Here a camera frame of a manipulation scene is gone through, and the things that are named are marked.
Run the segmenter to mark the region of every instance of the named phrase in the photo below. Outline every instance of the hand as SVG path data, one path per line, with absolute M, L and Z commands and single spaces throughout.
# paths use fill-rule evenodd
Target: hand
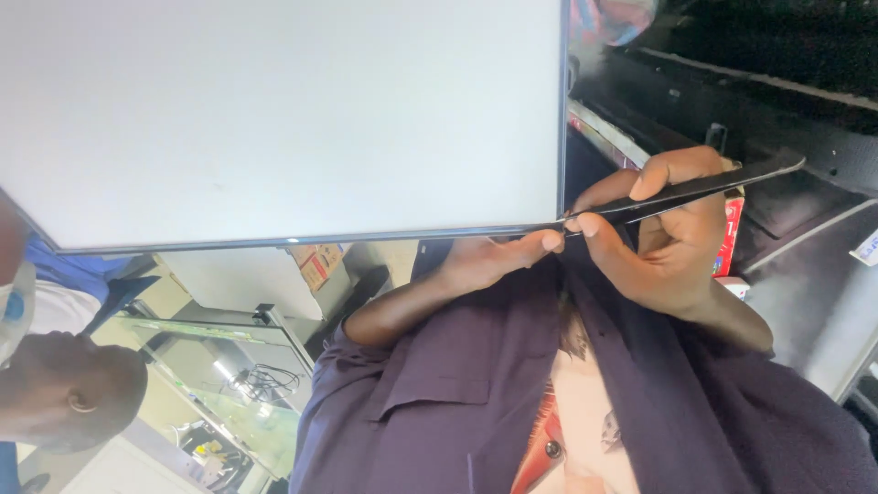
M 579 196 L 573 211 L 625 195 L 644 200 L 665 184 L 722 171 L 720 156 L 707 146 L 668 151 L 650 158 L 639 174 L 622 170 L 593 185 Z M 632 301 L 696 322 L 711 306 L 716 288 L 710 275 L 725 232 L 722 194 L 641 221 L 637 253 L 597 214 L 583 213 L 566 227 L 582 231 L 594 263 Z
M 551 229 L 505 243 L 486 236 L 458 238 L 437 275 L 455 294 L 468 294 L 490 287 L 508 272 L 531 267 L 549 252 L 563 250 L 564 235 Z

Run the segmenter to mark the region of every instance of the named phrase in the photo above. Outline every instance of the shirt button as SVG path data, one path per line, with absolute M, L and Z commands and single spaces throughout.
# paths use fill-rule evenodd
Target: shirt button
M 554 460 L 561 456 L 561 445 L 557 441 L 549 441 L 546 443 L 546 454 Z

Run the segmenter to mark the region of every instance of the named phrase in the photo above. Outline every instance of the white screen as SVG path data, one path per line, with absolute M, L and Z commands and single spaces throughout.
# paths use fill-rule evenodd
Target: white screen
M 62 249 L 556 218 L 559 0 L 0 3 L 0 187 Z

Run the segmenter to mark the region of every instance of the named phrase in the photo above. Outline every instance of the white sticker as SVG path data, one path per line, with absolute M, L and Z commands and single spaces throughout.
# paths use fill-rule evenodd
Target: white sticker
M 878 230 L 874 231 L 855 251 L 851 251 L 851 255 L 863 261 L 865 265 L 878 265 Z

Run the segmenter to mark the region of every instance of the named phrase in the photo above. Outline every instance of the red box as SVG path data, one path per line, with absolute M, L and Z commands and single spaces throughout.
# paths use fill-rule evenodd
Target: red box
M 725 200 L 725 238 L 723 245 L 716 254 L 714 262 L 714 278 L 729 276 L 731 267 L 731 253 L 735 250 L 735 239 L 738 238 L 738 224 L 741 222 L 741 211 L 744 210 L 744 196 L 736 194 L 735 197 Z

